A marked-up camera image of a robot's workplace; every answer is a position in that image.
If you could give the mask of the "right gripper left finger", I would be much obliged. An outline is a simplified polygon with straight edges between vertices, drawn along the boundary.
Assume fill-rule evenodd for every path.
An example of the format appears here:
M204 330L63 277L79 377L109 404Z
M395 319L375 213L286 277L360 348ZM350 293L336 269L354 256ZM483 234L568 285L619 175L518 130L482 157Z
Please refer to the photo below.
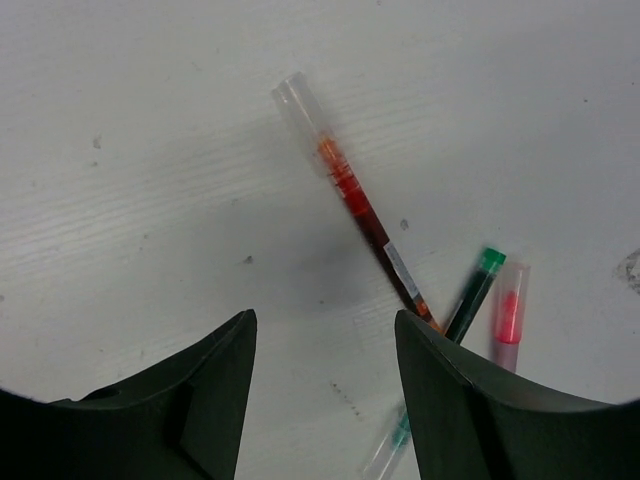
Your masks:
M249 309L80 400L2 391L2 478L234 478L256 342Z

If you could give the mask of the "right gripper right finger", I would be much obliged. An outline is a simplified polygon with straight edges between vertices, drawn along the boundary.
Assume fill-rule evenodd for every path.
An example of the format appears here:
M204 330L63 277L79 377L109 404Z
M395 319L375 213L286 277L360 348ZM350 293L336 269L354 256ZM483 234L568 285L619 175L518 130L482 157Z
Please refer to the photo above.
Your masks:
M421 478L638 478L638 401L605 404L532 382L406 310L394 329Z

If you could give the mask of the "pink highlighter pen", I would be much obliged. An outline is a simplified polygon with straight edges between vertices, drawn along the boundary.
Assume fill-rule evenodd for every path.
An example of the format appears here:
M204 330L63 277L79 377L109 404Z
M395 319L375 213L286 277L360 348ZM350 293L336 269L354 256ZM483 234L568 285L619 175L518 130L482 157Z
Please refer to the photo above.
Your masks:
M491 359L503 369L515 373L523 323L530 266L509 260L497 276L494 287Z

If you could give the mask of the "green pen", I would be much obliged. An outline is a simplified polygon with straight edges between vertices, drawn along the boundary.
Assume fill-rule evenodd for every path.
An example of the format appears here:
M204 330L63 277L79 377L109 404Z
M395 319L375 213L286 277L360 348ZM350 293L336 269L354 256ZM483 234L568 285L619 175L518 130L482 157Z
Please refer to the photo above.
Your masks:
M456 344L462 342L505 260L506 255L493 248L482 251L444 333L447 339ZM361 479L390 479L411 440L406 403L401 400L394 407L384 436L365 465Z

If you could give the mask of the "red capped pen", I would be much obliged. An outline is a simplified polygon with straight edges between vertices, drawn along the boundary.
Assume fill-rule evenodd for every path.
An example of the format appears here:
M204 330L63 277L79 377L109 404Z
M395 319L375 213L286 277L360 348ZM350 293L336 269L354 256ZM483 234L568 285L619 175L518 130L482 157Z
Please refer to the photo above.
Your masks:
M363 187L337 142L327 116L306 77L297 72L272 91L274 101L305 154L318 162L333 182L373 255L403 305L440 332L426 301L390 240Z

